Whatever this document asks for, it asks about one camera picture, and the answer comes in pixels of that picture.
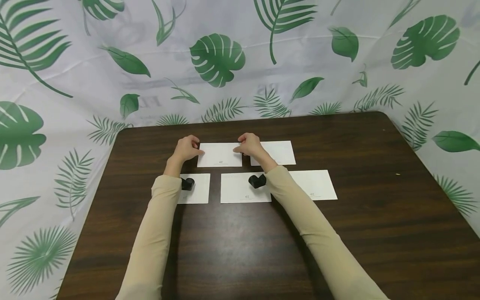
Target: monstera leaf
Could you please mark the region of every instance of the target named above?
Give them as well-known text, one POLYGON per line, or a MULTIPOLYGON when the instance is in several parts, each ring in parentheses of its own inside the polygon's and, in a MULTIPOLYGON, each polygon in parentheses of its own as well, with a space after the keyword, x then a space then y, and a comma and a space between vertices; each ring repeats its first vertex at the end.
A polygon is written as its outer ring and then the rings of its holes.
POLYGON ((0 170, 30 165, 40 156, 47 138, 34 133, 42 126, 42 118, 33 110, 0 102, 0 170))
POLYGON ((245 65, 245 53, 239 43, 218 33, 204 36, 190 48, 192 63, 200 77, 214 87, 233 80, 232 71, 245 65))
POLYGON ((459 37, 460 29, 449 16, 426 18, 407 29, 390 61, 394 69, 402 70, 423 65, 427 56, 442 60, 453 51, 459 37))

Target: fabric backdrop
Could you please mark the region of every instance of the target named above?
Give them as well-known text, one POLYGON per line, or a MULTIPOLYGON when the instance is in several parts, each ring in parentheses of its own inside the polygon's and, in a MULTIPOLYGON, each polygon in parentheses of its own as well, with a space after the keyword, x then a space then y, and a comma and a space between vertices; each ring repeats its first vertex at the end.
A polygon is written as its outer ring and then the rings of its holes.
POLYGON ((0 0, 2 299, 56 297, 132 126, 381 111, 479 234, 479 60, 477 0, 0 0))

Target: wood grain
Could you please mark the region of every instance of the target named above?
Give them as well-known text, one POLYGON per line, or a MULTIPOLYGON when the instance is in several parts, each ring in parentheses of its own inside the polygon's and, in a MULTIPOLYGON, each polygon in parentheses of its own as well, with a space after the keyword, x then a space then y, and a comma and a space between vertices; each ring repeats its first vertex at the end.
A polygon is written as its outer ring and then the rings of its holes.
MULTIPOLYGON (((125 129, 119 135, 60 289, 59 300, 114 299, 136 232, 176 141, 291 140, 297 165, 327 169, 338 201, 317 201, 346 246, 395 300, 478 299, 480 242, 388 117, 379 112, 125 129)), ((282 207, 220 204, 211 173, 208 204, 179 205, 162 295, 165 300, 332 299, 282 207)))

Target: white card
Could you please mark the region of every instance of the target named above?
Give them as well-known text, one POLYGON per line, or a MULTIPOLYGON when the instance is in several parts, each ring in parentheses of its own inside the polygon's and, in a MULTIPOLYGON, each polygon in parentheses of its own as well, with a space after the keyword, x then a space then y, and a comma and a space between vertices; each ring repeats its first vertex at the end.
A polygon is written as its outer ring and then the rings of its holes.
POLYGON ((266 185, 254 189, 248 182, 251 175, 262 174, 263 172, 222 174, 220 203, 271 202, 272 197, 266 185))
POLYGON ((241 153, 233 148, 240 143, 200 143, 205 154, 198 157, 197 167, 241 167, 241 153))
MULTIPOLYGON (((293 154, 291 141, 260 142, 268 154, 276 161, 278 165, 296 165, 295 155, 293 154)), ((260 164, 255 158, 250 157, 251 166, 260 164)))
POLYGON ((328 170, 290 171, 295 182, 312 200, 337 200, 328 170))
POLYGON ((195 184, 191 191, 181 191, 179 204, 207 204, 210 192, 210 174, 180 174, 183 179, 192 178, 195 184))

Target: beige sleeve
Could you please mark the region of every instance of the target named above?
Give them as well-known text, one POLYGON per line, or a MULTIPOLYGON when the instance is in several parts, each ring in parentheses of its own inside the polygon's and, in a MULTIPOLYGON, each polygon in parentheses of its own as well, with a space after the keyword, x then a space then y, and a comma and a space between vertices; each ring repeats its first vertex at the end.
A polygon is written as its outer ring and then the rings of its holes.
POLYGON ((305 240, 335 299, 387 300, 288 170, 277 166, 265 176, 270 192, 305 240))
POLYGON ((159 300, 181 179, 162 175, 138 229, 116 300, 159 300))

